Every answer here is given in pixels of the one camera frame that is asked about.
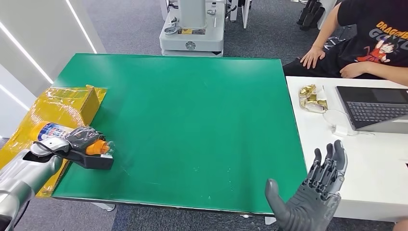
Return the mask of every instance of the laptop keyboard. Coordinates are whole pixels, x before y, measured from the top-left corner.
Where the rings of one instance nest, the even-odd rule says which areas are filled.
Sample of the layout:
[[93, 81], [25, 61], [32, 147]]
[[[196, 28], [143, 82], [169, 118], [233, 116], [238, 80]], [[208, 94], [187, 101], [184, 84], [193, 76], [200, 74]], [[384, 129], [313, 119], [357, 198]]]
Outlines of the laptop keyboard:
[[355, 121], [382, 122], [408, 115], [405, 104], [347, 102], [347, 105]]

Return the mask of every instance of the green table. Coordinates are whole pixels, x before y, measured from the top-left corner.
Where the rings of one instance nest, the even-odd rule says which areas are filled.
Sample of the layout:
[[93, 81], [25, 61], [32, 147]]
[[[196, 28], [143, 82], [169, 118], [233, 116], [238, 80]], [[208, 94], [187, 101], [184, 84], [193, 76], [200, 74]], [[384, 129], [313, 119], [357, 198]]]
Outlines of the green table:
[[86, 84], [115, 162], [72, 164], [54, 197], [270, 214], [267, 178], [288, 200], [306, 176], [279, 60], [76, 54], [54, 86]]

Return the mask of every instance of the gray robotic hand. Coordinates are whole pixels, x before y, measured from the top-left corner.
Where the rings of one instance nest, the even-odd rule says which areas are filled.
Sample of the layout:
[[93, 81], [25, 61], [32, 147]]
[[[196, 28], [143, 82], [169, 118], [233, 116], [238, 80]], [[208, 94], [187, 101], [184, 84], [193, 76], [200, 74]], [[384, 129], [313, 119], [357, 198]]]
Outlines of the gray robotic hand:
[[321, 163], [320, 149], [306, 179], [287, 203], [279, 196], [278, 184], [268, 179], [265, 196], [275, 214], [279, 228], [284, 231], [325, 231], [339, 206], [338, 193], [347, 168], [347, 154], [342, 142], [327, 145], [327, 155]]

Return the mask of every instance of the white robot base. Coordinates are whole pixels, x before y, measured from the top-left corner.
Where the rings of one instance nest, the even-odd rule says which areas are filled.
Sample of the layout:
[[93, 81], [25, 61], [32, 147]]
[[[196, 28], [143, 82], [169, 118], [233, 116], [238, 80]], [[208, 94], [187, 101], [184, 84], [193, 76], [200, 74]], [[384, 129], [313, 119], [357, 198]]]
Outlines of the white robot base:
[[172, 20], [183, 20], [179, 9], [171, 8], [160, 34], [162, 55], [222, 57], [224, 51], [225, 4], [206, 2], [206, 26], [203, 28], [180, 28], [174, 34], [166, 34]]

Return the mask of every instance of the orange cap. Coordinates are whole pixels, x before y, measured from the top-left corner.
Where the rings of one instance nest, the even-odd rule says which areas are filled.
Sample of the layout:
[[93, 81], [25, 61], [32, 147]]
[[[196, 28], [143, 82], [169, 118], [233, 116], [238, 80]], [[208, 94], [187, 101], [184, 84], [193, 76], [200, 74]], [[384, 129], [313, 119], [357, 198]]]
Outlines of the orange cap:
[[97, 140], [95, 143], [87, 147], [86, 154], [87, 155], [105, 154], [110, 149], [109, 146], [106, 144], [107, 144], [106, 141]]

